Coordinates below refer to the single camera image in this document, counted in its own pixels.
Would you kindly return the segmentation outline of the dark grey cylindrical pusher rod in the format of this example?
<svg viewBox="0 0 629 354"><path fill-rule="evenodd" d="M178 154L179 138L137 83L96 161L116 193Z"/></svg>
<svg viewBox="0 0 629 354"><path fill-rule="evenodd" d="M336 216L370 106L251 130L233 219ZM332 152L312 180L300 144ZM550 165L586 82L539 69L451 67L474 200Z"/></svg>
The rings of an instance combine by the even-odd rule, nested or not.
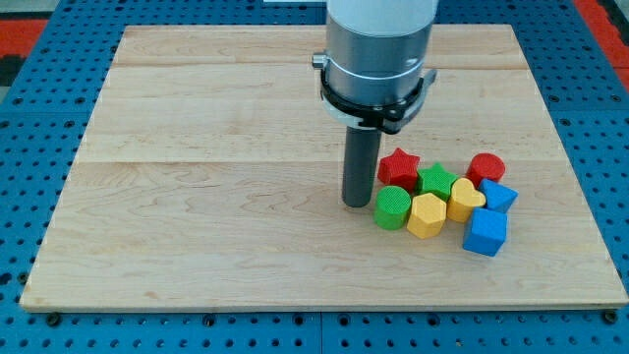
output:
<svg viewBox="0 0 629 354"><path fill-rule="evenodd" d="M364 207L371 200L380 138L379 130L346 129L342 200L348 207Z"/></svg>

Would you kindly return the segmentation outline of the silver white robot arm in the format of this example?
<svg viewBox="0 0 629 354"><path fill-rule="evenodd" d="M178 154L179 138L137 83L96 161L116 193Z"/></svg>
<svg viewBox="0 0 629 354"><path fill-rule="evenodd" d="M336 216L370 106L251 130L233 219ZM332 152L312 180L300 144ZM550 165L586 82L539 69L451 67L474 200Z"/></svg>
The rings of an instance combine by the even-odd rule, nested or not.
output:
<svg viewBox="0 0 629 354"><path fill-rule="evenodd" d="M346 127L341 198L372 197L380 138L422 109L436 78L425 70L438 0L328 0L325 49L314 54L325 111Z"/></svg>

